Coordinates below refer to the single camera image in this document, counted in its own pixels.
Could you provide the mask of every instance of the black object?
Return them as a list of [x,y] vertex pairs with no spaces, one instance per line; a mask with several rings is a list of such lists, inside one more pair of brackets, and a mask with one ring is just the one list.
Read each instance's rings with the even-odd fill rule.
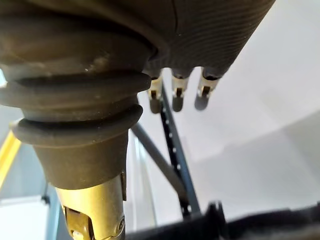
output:
[[171,164],[176,174],[181,178],[186,189],[188,202],[183,199],[179,200],[182,216],[187,218],[191,214],[199,214],[200,207],[164,85],[162,85],[162,110],[160,115]]
[[180,223],[129,234],[127,240],[295,240],[320,239],[319,205],[301,210],[281,210],[226,223],[220,204],[206,214]]
[[131,128],[131,130],[134,133],[134,135],[139,139],[139,141],[142,143],[145,150],[152,157],[153,161],[161,170],[165,178],[172,185],[172,187],[178,194],[179,199],[183,201],[188,201],[187,192],[181,179],[178,177],[178,175],[175,173],[172,167],[167,163],[166,159],[163,157],[161,152],[157,149],[157,147],[149,138],[149,136],[141,127],[141,125],[137,123]]
[[180,112],[184,106],[184,98],[181,96],[172,97],[172,109],[175,112]]

